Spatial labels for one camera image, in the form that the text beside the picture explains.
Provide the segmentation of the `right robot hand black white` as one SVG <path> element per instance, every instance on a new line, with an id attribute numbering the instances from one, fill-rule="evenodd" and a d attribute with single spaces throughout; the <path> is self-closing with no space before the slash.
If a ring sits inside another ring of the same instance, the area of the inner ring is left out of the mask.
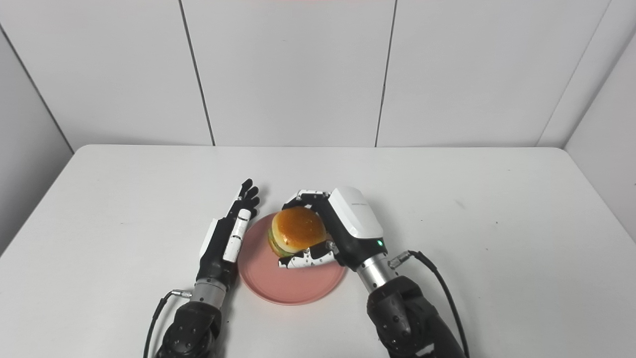
<path id="1" fill-rule="evenodd" d="M 340 186 L 331 192 L 300 190 L 282 206 L 294 207 L 306 207 L 317 214 L 330 239 L 279 259 L 280 268 L 300 269 L 337 262 L 341 267 L 358 270 L 387 258 L 384 231 L 358 189 Z"/>

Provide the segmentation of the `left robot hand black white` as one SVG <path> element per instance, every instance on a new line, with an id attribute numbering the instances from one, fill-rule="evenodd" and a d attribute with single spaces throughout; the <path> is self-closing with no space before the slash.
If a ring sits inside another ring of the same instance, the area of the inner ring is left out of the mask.
<path id="1" fill-rule="evenodd" d="M 259 188 L 252 179 L 241 184 L 229 212 L 213 221 L 206 234 L 207 247 L 199 260 L 197 281 L 218 281 L 231 288 L 238 275 L 237 258 L 248 223 L 257 215 Z"/>

